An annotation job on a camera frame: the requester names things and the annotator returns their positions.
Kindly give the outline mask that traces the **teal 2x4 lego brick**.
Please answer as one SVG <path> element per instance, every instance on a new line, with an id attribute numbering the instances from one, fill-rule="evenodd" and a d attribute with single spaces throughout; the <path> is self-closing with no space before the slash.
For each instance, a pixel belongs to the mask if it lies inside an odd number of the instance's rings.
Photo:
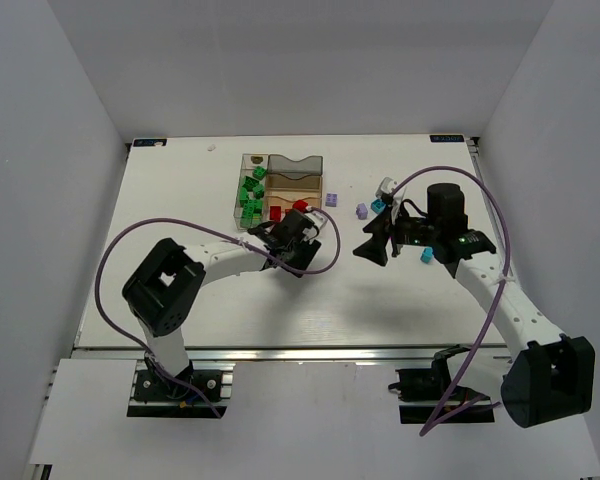
<path id="1" fill-rule="evenodd" d="M 371 209 L 375 213 L 382 212 L 384 210 L 384 208 L 385 208 L 385 203 L 381 199 L 376 199 L 371 203 Z"/>

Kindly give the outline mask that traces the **red 2x4 lego brick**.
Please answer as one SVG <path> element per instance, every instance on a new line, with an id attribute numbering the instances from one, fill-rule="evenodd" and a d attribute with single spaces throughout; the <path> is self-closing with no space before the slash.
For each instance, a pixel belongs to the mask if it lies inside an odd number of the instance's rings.
<path id="1" fill-rule="evenodd" d="M 273 205 L 269 208 L 269 220 L 274 223 L 280 223 L 283 219 L 284 210 L 279 205 Z"/>

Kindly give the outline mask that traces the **light blue small lego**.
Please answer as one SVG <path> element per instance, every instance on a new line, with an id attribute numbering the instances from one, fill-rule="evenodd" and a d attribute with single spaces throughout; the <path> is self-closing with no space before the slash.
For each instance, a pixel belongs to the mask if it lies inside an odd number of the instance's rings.
<path id="1" fill-rule="evenodd" d="M 433 258 L 434 258 L 434 254 L 433 254 L 433 249 L 431 247 L 426 247 L 420 256 L 420 260 L 425 264 L 429 264 Z"/>

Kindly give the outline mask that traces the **green 2x4 lego brick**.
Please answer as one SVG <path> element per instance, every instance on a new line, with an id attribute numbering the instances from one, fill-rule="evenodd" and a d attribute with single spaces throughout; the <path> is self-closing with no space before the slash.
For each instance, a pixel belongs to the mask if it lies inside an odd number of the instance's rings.
<path id="1" fill-rule="evenodd" d="M 254 215 L 262 215 L 263 201 L 261 199 L 251 199 L 245 206 L 251 206 L 254 210 Z"/>

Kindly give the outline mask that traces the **green 2x2 sloped lego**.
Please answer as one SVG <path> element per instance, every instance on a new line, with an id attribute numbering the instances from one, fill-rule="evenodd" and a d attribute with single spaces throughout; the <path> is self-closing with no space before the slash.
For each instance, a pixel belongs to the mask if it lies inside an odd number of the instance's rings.
<path id="1" fill-rule="evenodd" d="M 251 206 L 245 206 L 241 209 L 241 213 L 238 220 L 238 227 L 240 229 L 248 229 L 252 226 L 254 217 L 254 210 Z"/>

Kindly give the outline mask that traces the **lilac 2x2 lego brick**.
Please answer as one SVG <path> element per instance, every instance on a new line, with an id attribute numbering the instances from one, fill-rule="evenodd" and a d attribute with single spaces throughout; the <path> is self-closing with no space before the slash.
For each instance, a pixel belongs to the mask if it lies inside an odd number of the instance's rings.
<path id="1" fill-rule="evenodd" d="M 336 207 L 338 205 L 338 195 L 336 193 L 327 193 L 325 204 L 328 207 Z"/>

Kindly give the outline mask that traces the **green curved lego brick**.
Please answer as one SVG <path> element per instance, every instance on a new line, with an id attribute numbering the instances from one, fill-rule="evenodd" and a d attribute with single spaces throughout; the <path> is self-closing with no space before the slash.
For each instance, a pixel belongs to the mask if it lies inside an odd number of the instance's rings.
<path id="1" fill-rule="evenodd" d="M 244 207 L 249 202 L 250 199 L 251 199 L 250 192 L 245 187 L 241 187 L 238 191 L 239 206 Z"/>

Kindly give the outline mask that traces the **green lego brick carried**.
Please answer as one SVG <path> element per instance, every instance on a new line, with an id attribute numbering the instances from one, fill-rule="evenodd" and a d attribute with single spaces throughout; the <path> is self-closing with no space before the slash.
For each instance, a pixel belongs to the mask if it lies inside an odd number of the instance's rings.
<path id="1" fill-rule="evenodd" d="M 258 184 L 259 181 L 251 176 L 245 176 L 242 180 L 242 187 L 247 191 L 252 191 Z"/>

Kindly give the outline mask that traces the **green upside-down 2x2 lego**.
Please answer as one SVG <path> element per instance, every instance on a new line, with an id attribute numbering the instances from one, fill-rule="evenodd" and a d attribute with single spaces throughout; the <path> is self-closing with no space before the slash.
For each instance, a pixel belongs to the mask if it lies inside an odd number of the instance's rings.
<path id="1" fill-rule="evenodd" d="M 257 167 L 253 171 L 253 176 L 257 180 L 262 180 L 266 175 L 267 175 L 267 170 L 265 168 L 262 168 L 262 167 Z"/>

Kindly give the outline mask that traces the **red 2x2 lego brick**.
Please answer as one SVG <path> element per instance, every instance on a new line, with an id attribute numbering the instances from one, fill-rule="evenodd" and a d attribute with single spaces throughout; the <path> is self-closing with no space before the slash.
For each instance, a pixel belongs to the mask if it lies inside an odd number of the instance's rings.
<path id="1" fill-rule="evenodd" d="M 300 212 L 306 212 L 308 207 L 309 207 L 308 203 L 305 202 L 304 200 L 297 200 L 292 205 L 293 209 L 298 210 Z"/>

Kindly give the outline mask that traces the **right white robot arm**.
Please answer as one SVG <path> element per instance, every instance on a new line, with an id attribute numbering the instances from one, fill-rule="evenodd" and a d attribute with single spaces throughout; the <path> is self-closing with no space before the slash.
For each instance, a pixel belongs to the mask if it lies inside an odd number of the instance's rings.
<path id="1" fill-rule="evenodd" d="M 370 239 L 354 255 L 384 266 L 404 246 L 429 247 L 435 260 L 464 287 L 485 312 L 494 315 L 509 351 L 504 363 L 454 346 L 435 354 L 427 388 L 460 388 L 501 402 L 510 418 L 529 428 L 583 414 L 592 404 L 595 351 L 583 336 L 572 338 L 548 320 L 520 286 L 502 272 L 504 260 L 487 235 L 469 227 L 459 185 L 436 183 L 427 189 L 427 210 L 412 216 L 406 198 L 395 197 L 397 183 L 385 178 L 376 191 L 383 208 L 365 227 Z"/>

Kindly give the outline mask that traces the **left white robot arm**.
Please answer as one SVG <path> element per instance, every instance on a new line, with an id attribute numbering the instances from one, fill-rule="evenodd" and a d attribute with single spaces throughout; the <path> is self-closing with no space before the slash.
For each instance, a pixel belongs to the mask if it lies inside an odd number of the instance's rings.
<path id="1" fill-rule="evenodd" d="M 300 277 L 321 247 L 311 238 L 318 231 L 309 214 L 293 209 L 278 223 L 265 222 L 249 229 L 250 238 L 244 243 L 220 241 L 185 247 L 171 238 L 158 241 L 122 289 L 158 367 L 180 381 L 191 375 L 193 367 L 181 325 L 202 287 L 275 268 L 277 260 Z"/>

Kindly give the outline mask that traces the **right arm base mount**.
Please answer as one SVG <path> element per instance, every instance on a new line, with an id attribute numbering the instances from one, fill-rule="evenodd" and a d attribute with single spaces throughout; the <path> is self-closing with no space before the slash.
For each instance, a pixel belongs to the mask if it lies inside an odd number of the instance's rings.
<path id="1" fill-rule="evenodd" d="M 388 391 L 400 401 L 400 423 L 424 425 L 446 388 L 451 374 L 446 361 L 453 355 L 467 353 L 467 347 L 459 345 L 436 352 L 427 368 L 402 368 L 396 371 L 397 381 L 388 385 Z M 467 387 L 457 386 L 439 413 L 439 417 L 455 412 L 467 405 L 467 409 L 445 420 L 448 424 L 494 423 L 494 410 L 499 402 L 492 402 L 486 395 Z"/>

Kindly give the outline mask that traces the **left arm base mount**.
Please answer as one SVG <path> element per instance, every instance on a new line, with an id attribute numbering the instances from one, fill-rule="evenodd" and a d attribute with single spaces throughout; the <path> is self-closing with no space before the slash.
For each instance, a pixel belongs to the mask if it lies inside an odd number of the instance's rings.
<path id="1" fill-rule="evenodd" d="M 138 362 L 126 415 L 130 418 L 213 420 L 224 416 L 232 392 L 232 366 L 203 363 L 193 369 L 186 382 L 200 390 L 213 407 L 196 391 L 165 380 L 145 363 Z"/>

